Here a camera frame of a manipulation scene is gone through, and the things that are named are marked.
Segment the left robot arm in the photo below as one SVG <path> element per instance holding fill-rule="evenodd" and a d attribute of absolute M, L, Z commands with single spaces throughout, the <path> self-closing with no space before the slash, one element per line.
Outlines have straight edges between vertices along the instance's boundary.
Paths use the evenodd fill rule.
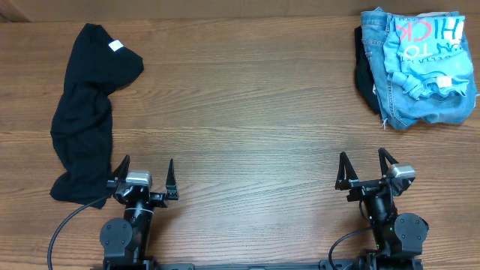
<path fill-rule="evenodd" d="M 174 161 L 169 162 L 164 193 L 152 190 L 148 170 L 130 170 L 130 157 L 124 157 L 113 171 L 107 187 L 112 197 L 125 206 L 122 217 L 107 221 L 100 230 L 104 249 L 104 269 L 159 269 L 153 256 L 147 256 L 150 229 L 156 208 L 166 208 L 179 199 Z"/>

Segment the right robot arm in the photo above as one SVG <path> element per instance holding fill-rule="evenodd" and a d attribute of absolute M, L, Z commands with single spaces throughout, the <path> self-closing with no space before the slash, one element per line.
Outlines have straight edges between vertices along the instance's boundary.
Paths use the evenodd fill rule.
<path fill-rule="evenodd" d="M 381 178 L 362 181 L 356 174 L 346 152 L 341 152 L 334 188 L 348 191 L 346 199 L 357 202 L 368 226 L 340 237 L 328 252 L 333 269 L 422 269 L 416 257 L 422 254 L 429 224 L 417 214 L 398 212 L 394 198 L 399 197 L 416 178 L 413 166 L 399 163 L 385 148 L 378 149 Z M 374 250 L 363 250 L 350 263 L 335 262 L 335 248 L 353 236 L 371 231 Z"/>

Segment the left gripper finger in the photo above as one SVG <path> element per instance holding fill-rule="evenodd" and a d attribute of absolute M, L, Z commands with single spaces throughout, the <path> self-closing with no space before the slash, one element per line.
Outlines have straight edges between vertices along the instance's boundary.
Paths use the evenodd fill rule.
<path fill-rule="evenodd" d="M 171 159 L 169 161 L 169 169 L 168 169 L 168 173 L 167 173 L 167 177 L 166 177 L 166 190 L 168 192 L 176 192 L 177 191 L 173 159 Z"/>
<path fill-rule="evenodd" d="M 112 172 L 112 179 L 114 181 L 124 181 L 127 178 L 130 162 L 130 155 L 127 154 L 118 167 Z"/>

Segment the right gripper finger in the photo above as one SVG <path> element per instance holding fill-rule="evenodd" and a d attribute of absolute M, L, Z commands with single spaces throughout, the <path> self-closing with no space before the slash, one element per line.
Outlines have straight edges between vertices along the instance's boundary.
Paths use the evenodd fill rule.
<path fill-rule="evenodd" d="M 379 165 L 381 169 L 382 176 L 386 176 L 389 169 L 389 164 L 397 164 L 398 161 L 394 159 L 385 148 L 378 149 L 379 155 Z"/>
<path fill-rule="evenodd" d="M 347 182 L 350 180 L 358 181 L 359 177 L 356 175 L 356 171 L 353 169 L 353 165 L 351 164 L 347 153 L 345 151 L 342 151 L 339 158 L 337 181 Z"/>

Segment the black t-shirt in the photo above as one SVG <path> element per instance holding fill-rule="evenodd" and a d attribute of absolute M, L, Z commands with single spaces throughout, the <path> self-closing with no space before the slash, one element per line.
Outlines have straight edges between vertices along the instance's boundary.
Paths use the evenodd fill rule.
<path fill-rule="evenodd" d="M 113 39 L 102 25 L 84 25 L 73 44 L 64 91 L 52 118 L 52 145 L 65 169 L 50 190 L 53 199 L 104 207 L 112 178 L 109 96 L 143 71 L 142 57 Z"/>

